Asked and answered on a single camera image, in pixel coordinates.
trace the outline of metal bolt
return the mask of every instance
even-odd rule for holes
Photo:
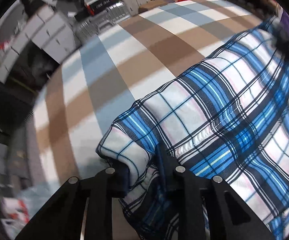
[[[78,178],[77,178],[77,177],[71,177],[71,178],[68,180],[68,182],[69,182],[70,184],[76,184],[76,183],[78,182]]]
[[[113,173],[115,173],[115,169],[114,168],[112,168],[112,167],[110,167],[110,168],[106,168],[106,173],[107,174],[113,174]]]
[[[214,176],[213,181],[216,183],[220,183],[220,182],[222,182],[222,178],[220,176]]]
[[[178,173],[184,173],[185,172],[185,167],[184,166],[177,166],[175,168],[175,171]]]

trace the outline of metal rack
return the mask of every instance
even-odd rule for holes
[[[128,8],[123,2],[115,3],[101,13],[90,16],[80,22],[74,29],[75,35],[85,44],[93,35],[99,35],[103,31],[116,25],[118,22],[130,17]]]

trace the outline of cabinet drawer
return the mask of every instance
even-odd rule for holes
[[[59,14],[55,14],[33,37],[33,43],[41,49],[64,25],[64,19]]]
[[[68,52],[65,51],[64,47],[58,44],[55,39],[51,40],[43,50],[59,64],[68,55]]]
[[[18,57],[18,53],[15,52],[13,49],[10,49],[7,52],[7,55],[4,57],[0,67],[6,68],[10,72]]]
[[[76,50],[77,38],[72,29],[66,25],[47,45],[43,48],[55,61],[61,63],[69,54]]]
[[[44,6],[38,11],[38,16],[44,22],[48,21],[54,15],[54,11],[49,6]]]
[[[77,47],[77,38],[68,25],[66,25],[66,27],[55,36],[55,39],[56,42],[60,44],[67,52],[72,52]]]
[[[26,26],[23,28],[21,32],[25,33],[25,36],[30,39],[36,33],[36,31],[43,25],[43,21],[38,17],[38,15],[34,15],[30,18],[30,20],[26,23]]]
[[[4,84],[7,80],[8,75],[9,75],[8,70],[3,65],[1,65],[0,66],[0,82]]]
[[[11,47],[20,54],[28,42],[29,39],[27,38],[26,33],[21,32],[16,36],[16,39],[13,41]]]

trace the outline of wire basket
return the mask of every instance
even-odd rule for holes
[[[128,8],[123,2],[115,3],[101,13],[90,16],[75,27],[75,35],[85,44],[93,35],[99,35],[118,22],[130,17]]]

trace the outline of blue plaid fabric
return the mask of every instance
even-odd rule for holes
[[[114,120],[97,152],[129,166],[120,202],[143,239],[172,239],[178,227],[152,158],[160,142],[196,176],[223,177],[276,239],[289,235],[289,62],[277,35],[275,19],[236,34]]]

